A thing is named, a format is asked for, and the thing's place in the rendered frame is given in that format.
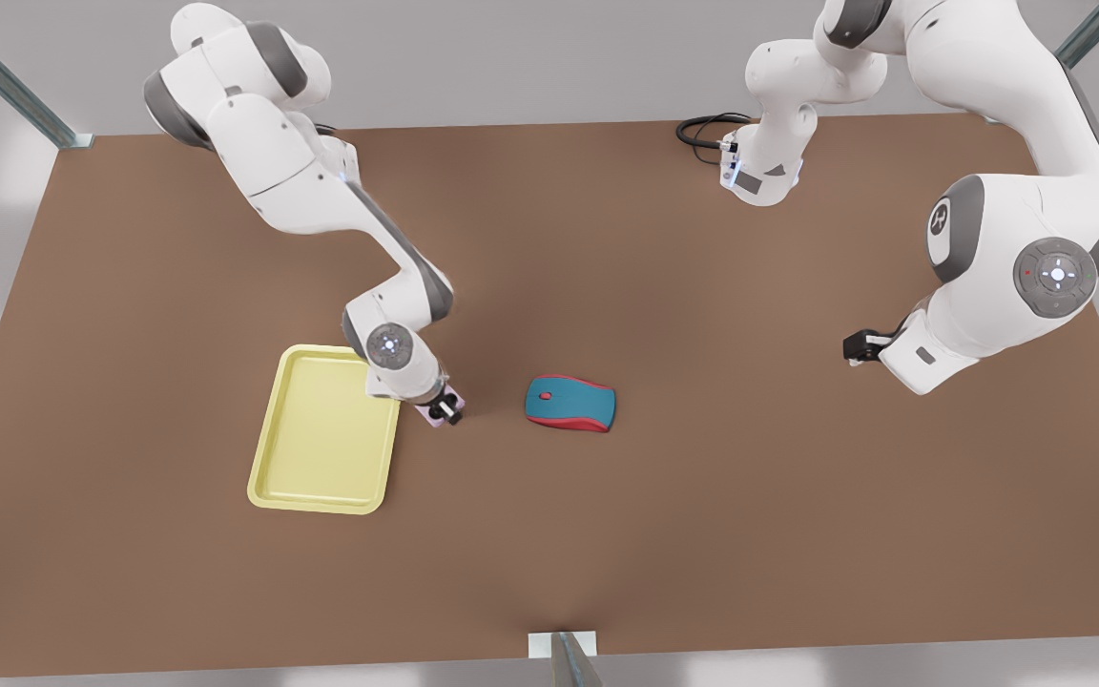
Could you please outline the teal and red computer mouse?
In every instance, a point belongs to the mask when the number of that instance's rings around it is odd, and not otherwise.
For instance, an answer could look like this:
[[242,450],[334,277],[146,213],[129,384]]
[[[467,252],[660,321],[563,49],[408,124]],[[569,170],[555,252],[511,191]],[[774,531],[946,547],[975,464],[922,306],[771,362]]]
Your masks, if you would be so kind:
[[525,417],[541,426],[607,433],[615,411],[613,388],[567,375],[540,375],[525,395]]

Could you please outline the yellow rectangular tray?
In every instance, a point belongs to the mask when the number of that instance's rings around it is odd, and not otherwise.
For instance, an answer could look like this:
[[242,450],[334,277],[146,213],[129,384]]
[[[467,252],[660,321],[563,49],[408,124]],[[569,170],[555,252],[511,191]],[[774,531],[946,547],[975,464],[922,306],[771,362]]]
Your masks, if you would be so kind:
[[401,405],[367,395],[367,374],[345,346],[284,351],[249,468],[249,503],[349,516],[382,505]]

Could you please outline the silver frame post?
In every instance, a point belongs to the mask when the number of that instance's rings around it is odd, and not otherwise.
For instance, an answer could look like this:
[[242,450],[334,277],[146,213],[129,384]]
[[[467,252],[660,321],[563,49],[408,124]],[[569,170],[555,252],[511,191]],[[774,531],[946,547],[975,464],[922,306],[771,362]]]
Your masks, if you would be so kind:
[[56,148],[65,149],[87,149],[92,147],[95,135],[79,134],[67,123],[57,117],[56,113],[45,104],[38,95],[22,82],[16,77],[16,73],[10,70],[0,60],[0,97],[11,106],[14,111],[36,130],[40,135],[47,138]]
[[1054,52],[1055,57],[1068,69],[1074,69],[1098,44],[1099,0],[1094,10],[1083,18],[1080,25],[1074,27],[1068,38],[1061,43],[1061,47]]
[[595,631],[528,634],[530,660],[550,660],[552,687],[606,687],[593,666],[598,656]]

